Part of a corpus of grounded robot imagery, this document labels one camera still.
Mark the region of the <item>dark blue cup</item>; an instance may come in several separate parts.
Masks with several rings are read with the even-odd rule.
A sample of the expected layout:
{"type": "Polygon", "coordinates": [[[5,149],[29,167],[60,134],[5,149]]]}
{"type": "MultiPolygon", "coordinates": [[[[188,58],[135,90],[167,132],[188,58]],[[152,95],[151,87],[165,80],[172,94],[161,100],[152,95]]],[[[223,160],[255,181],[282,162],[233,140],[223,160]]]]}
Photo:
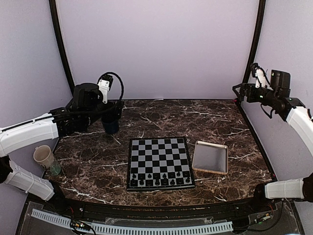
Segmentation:
{"type": "Polygon", "coordinates": [[[115,119],[115,120],[101,120],[102,122],[102,126],[105,130],[105,133],[109,134],[109,135],[114,135],[119,131],[119,120],[115,119]]]}

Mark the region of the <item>wooden tray with dark base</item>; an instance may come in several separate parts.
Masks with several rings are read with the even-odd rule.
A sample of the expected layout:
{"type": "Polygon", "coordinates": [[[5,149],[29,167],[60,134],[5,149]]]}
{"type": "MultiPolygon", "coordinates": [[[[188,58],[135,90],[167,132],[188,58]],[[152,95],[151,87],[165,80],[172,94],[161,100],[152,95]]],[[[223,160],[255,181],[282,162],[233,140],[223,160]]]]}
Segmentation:
{"type": "Polygon", "coordinates": [[[192,169],[212,174],[228,174],[228,147],[222,144],[196,141],[192,169]]]}

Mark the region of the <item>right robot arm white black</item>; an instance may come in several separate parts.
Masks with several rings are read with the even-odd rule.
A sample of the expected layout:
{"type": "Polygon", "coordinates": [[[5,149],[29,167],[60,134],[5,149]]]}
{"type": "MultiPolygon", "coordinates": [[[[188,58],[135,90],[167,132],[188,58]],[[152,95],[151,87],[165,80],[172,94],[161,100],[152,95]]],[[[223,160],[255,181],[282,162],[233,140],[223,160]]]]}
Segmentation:
{"type": "MultiPolygon", "coordinates": [[[[272,70],[270,78],[257,64],[251,67],[255,83],[240,83],[233,86],[238,101],[259,103],[262,108],[269,106],[272,118],[278,114],[291,128],[293,128],[309,152],[313,151],[313,116],[310,109],[295,97],[290,97],[291,75],[288,72],[272,70]]],[[[250,209],[261,212],[273,199],[296,199],[313,201],[313,176],[304,178],[276,181],[258,184],[254,196],[250,200],[250,209]]]]}

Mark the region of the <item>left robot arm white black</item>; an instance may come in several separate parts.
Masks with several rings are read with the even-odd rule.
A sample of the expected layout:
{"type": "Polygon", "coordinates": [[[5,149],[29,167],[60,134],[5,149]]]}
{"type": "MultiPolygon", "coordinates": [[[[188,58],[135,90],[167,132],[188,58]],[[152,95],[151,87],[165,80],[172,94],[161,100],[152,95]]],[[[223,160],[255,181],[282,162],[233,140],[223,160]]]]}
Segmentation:
{"type": "Polygon", "coordinates": [[[21,168],[9,154],[23,147],[57,138],[74,132],[87,131],[103,117],[120,117],[123,101],[109,102],[108,86],[83,83],[74,88],[73,98],[65,106],[50,110],[37,118],[1,128],[0,130],[0,182],[12,185],[25,193],[34,194],[58,213],[66,213],[69,203],[56,183],[41,179],[21,168]]]}

